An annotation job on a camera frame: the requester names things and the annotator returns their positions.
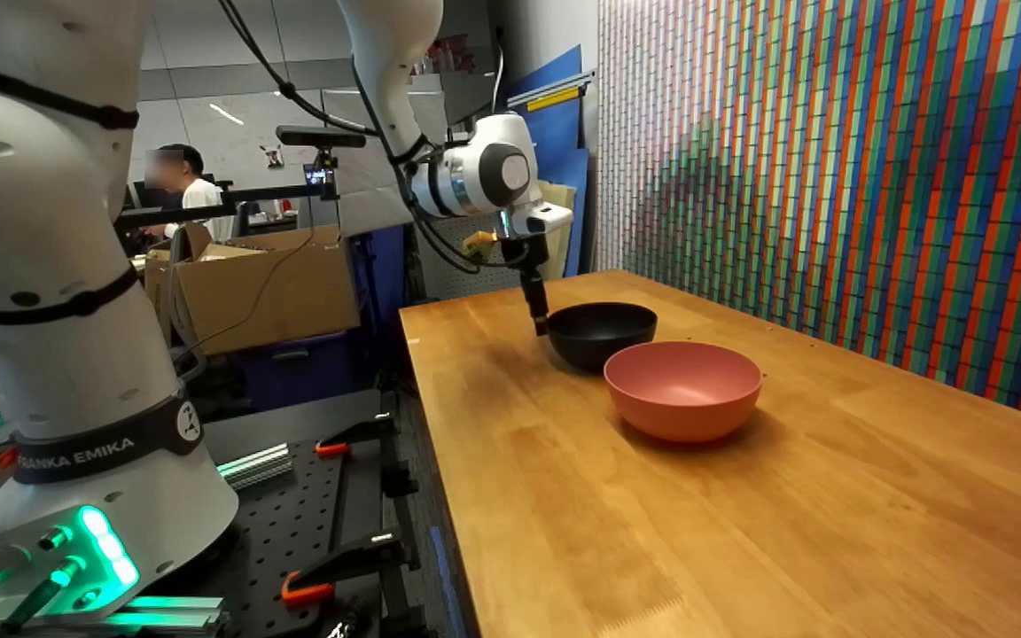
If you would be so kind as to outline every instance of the pink bowl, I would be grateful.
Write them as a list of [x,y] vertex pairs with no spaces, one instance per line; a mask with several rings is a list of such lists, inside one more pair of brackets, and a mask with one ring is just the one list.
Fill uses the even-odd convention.
[[755,411],[763,372],[725,347],[654,342],[627,347],[604,364],[617,411],[657,439],[698,443],[729,435]]

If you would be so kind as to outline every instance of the black bowl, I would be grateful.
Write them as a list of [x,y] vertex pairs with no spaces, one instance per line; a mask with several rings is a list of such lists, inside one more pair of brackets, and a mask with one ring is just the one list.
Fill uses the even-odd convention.
[[600,373],[617,352],[652,340],[655,312],[632,303],[584,303],[550,314],[546,329],[563,359],[580,371]]

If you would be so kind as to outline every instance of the blue bin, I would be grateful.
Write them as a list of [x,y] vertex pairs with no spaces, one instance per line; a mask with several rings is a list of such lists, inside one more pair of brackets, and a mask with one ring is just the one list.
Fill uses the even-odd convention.
[[360,389],[346,332],[256,347],[238,356],[247,396],[260,412]]

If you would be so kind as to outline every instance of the striped wall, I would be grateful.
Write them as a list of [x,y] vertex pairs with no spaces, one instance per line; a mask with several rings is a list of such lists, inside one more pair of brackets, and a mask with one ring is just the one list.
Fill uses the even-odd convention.
[[602,0],[598,266],[1021,408],[1021,1]]

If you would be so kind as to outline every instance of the wooden tabletop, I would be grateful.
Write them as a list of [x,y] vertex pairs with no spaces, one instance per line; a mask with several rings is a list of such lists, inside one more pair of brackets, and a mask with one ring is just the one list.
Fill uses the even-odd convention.
[[1021,637],[1021,412],[624,272],[547,290],[767,377],[729,440],[658,444],[520,291],[405,308],[485,638]]

